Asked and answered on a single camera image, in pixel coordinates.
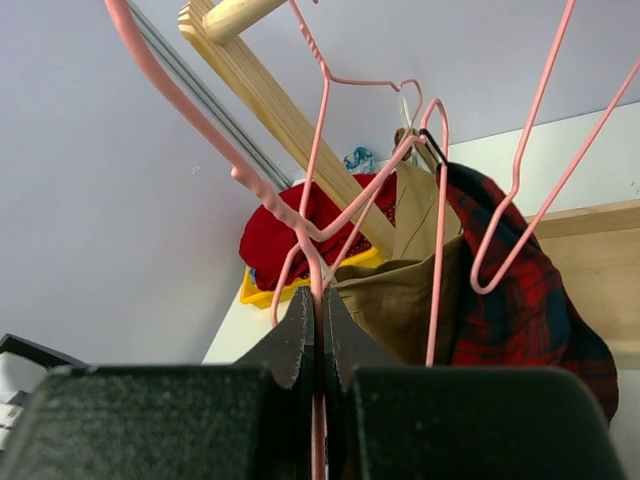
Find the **tan pleated skirt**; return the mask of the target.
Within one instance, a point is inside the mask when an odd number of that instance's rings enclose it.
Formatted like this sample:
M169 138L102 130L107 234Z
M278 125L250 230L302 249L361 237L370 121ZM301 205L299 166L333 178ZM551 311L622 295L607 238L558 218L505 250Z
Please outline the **tan pleated skirt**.
M375 268L345 266L335 274L336 289L354 321L374 340L407 364L426 360L432 303L438 197L437 161L422 144L426 166L407 159L395 168L395 240L392 258ZM445 208L444 252L440 286L435 358L451 362L463 259L463 229L455 212Z

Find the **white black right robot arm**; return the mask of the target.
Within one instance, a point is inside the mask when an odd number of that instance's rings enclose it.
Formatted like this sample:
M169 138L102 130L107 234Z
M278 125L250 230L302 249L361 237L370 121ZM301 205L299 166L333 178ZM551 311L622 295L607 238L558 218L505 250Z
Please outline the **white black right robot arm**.
M1 341L5 479L621 479L554 368L408 367L299 290L229 365L91 366Z

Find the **blue floral skirt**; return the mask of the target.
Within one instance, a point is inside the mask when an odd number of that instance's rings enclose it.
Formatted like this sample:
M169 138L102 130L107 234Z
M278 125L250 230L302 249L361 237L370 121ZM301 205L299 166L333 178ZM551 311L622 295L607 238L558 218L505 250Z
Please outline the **blue floral skirt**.
M373 174L376 171L374 154L366 147L358 146L343 157L345 168L352 175Z

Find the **dark red polka-dot skirt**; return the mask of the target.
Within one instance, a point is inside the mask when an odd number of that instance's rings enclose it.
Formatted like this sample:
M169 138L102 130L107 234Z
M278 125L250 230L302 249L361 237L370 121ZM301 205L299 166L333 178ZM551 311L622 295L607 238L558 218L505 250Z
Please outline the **dark red polka-dot skirt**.
M396 192L396 174L391 173L381 184L360 227L361 235L384 260L391 258L395 241Z

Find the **plain red skirt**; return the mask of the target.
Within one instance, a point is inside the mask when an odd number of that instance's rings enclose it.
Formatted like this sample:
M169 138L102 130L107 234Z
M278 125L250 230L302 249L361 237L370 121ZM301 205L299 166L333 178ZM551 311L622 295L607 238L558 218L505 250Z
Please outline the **plain red skirt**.
M374 178L374 174L355 175L357 182L364 188ZM383 183L375 204L395 226L395 206L397 176L392 173ZM280 193L282 200L294 210L298 210L303 193L303 185L294 186ZM306 217L318 229L326 228L341 213L341 210L313 182L307 202ZM332 265L344 247L353 223L347 223L336 235L324 242L313 242L316 250L328 265ZM262 291L276 288L283 263L289 251L296 245L295 232L276 219L264 206L260 206L248 220L239 244L239 255L246 266L253 271L253 281ZM355 236L346 258L369 250L371 243L362 233ZM299 251L292 260L285 285L296 278L309 276L309 266L304 253Z

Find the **red plaid skirt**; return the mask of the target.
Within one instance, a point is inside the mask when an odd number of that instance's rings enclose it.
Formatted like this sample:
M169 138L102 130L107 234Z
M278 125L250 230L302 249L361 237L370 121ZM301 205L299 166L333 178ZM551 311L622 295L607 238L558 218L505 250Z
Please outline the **red plaid skirt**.
M446 197L458 216L465 260L478 254L496 207L506 197L484 174L450 163ZM510 203L485 254L479 282L488 283L528 224ZM480 295L463 281L451 364L455 366L554 366L579 377L608 422L618 410L618 375L603 339L581 318L559 270L534 235L527 240L499 284Z

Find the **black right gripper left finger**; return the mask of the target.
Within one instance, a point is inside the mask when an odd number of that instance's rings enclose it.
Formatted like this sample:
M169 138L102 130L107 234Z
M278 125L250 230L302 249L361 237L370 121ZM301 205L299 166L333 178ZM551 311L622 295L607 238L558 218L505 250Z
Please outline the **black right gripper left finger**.
M6 338L46 374L5 424L5 479L310 479L308 288L229 365L88 365Z

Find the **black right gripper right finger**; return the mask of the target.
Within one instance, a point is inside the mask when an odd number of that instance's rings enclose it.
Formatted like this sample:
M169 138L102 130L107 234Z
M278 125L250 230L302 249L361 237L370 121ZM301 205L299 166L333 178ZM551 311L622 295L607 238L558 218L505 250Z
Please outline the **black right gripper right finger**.
M403 365L323 299L331 479L621 479L605 417L554 367Z

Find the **pink hanger of red skirt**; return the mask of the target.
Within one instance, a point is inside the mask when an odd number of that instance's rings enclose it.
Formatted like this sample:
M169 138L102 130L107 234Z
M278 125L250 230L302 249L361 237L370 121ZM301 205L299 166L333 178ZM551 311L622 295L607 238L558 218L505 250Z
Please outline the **pink hanger of red skirt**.
M487 85L474 109L488 121L478 140L453 148L457 161L509 188L512 159L565 4L498 1L483 19ZM578 1L559 49L521 164L515 202L537 212L639 60L636 1ZM562 188L554 211L639 197L639 82L633 80Z

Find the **yellow plastic tray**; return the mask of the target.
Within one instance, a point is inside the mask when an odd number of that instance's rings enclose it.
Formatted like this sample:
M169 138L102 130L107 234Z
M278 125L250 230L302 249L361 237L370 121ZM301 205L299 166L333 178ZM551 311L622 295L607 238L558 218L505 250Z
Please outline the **yellow plastic tray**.
M371 247L366 251L345 258L340 267L344 266L360 266L360 267L376 267L384 261L384 257L375 247ZM272 291L260 290L254 283L252 270L245 268L243 282L239 290L239 301L245 305L253 305L259 309L267 309L271 307L273 300ZM280 296L280 302L290 300L298 287L309 286L308 278L296 278L290 285L286 285Z

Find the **pink hanger of plaid skirt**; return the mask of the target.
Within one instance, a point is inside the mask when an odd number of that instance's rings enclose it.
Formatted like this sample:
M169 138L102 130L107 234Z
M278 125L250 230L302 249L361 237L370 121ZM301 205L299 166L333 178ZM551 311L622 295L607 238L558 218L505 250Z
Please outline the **pink hanger of plaid skirt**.
M321 54L315 39L309 29L307 22L300 11L296 1L287 1L294 14L296 15L300 24L300 31L303 37L306 39L312 54L316 58L321 72L324 78L324 90L321 99L320 110L318 119L316 122L316 128L314 131L314 137L311 146L311 153L309 158L309 166L306 170L306 178L304 183L305 191L303 198L301 199L299 211L294 211L285 202L282 201L280 196L276 194L273 188L267 183L257 171L249 165L249 163L242 157L242 155L236 150L234 146L223 136L223 134L202 114L202 112L195 106L195 104L184 94L184 92L177 86L177 84L171 80L166 74L165 70L155 59L149 48L144 41L140 30L134 21L127 1L104 1L107 11L111 17L114 27L120 35L120 38L124 42L125 46L129 50L132 58L156 87L156 89L168 100L174 108L181 113L181 115L214 147L216 148L231 165L231 176L237 182L242 184L245 188L253 192L256 197L262 202L263 206L269 210L275 218L287 225L292 229L298 239L297 249L302 249L306 256L306 259L310 267L311 278L311 295L313 299L313 313L316 315L322 315L323 313L323 295L326 287L329 284L329 277L323 280L321 271L321 257L313 245L312 240L324 241L330 236L333 236L335 232L341 229L346 222L352 220L352 217L358 213L361 207L365 206L365 200L367 201L366 208L363 208L362 215L358 222L354 226L352 233L356 233L355 229L360 226L364 221L364 217L368 212L371 205L374 203L374 187L378 187L379 184L388 176L391 172L391 168L395 165L394 162L398 162L400 156L404 155L404 150L410 146L413 142L426 139L426 133L421 136L406 137L398 147L396 154L392 157L393 161L378 174L375 181L370 184L368 190L365 193L359 194L355 200L353 200L341 215L324 230L319 230L316 226L310 223L305 217L306 213L306 201L309 195L311 182L313 180L313 174L315 171L315 163L318 146L322 137L322 130L324 127L325 115L328 106L330 83L341 83L345 85L355 86L381 86L388 85L391 88L402 92L402 87L396 85L393 82L387 81L356 81L347 80L335 77L329 67L326 65L325 59ZM425 365L430 367L433 365L435 357L435 343L437 336L438 325L438 313L440 303L440 286L441 286L441 274L442 274L442 260L444 251L444 204L446 200L446 194L441 193L438 203L438 225L436 231L436 251L435 251L435 266L433 274L433 290L429 320L429 331L426 340L426 359ZM293 249L291 255L296 254L296 248ZM313 327L314 339L321 341L321 345L316 348L316 354L320 355L320 358L316 358L316 379L319 380L319 386L316 388L313 394L312 401L312 420L311 420L311 479L326 479L326 473L328 473L328 467L326 463L326 412L325 412L325 393L324 393L324 380L318 375L324 375L324 353L323 344L324 340L324 327L322 325Z

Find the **wooden clothes rack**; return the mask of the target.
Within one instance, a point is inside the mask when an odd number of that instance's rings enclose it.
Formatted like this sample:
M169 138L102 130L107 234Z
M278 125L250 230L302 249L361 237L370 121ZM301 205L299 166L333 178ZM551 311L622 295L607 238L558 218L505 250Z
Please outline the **wooden clothes rack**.
M217 45L207 15L237 7L190 1L178 27L215 73L301 166L314 128L240 38ZM535 235L559 266L571 297L623 369L639 367L639 203L636 200L548 213Z

